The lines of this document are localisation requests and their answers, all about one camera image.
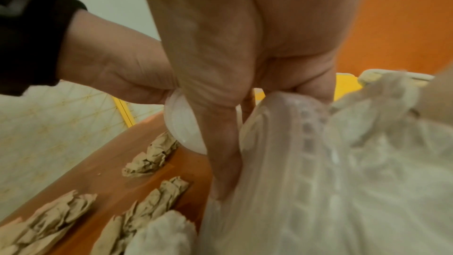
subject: skin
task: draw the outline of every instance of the skin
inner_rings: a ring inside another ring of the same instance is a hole
[[[235,186],[242,159],[235,106],[250,90],[329,102],[335,58],[359,0],[147,0],[208,149],[211,195]]]
[[[85,10],[65,34],[57,77],[140,104],[163,104],[178,86],[159,41]]]

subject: orange wall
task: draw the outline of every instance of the orange wall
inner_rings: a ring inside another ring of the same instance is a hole
[[[453,0],[363,0],[338,72],[433,74],[453,60]]]

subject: plastic lid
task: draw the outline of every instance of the plastic lid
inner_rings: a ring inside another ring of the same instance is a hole
[[[240,106],[236,111],[240,127],[242,125]],[[164,120],[168,131],[184,147],[196,153],[207,153],[195,115],[180,89],[175,90],[165,101]]]
[[[326,120],[325,105],[301,95],[272,93],[257,106],[241,129],[238,185],[208,201],[197,255],[323,254],[313,238],[336,238],[324,215],[342,186],[322,141]]]

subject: wooden table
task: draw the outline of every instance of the wooden table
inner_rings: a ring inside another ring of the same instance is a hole
[[[181,176],[192,183],[175,209],[200,227],[211,183],[205,156],[181,147],[169,162],[152,176],[125,178],[121,169],[166,130],[162,114],[152,116],[129,128],[104,145],[41,193],[7,217],[0,226],[33,212],[57,197],[76,189],[79,193],[98,194],[93,209],[85,214],[49,252],[58,255],[85,255],[99,237],[105,224],[115,214],[128,210],[135,200],[143,200],[165,179]]]

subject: black sleeve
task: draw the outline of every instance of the black sleeve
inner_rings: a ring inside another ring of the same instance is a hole
[[[0,94],[56,85],[56,64],[78,0],[0,0]]]

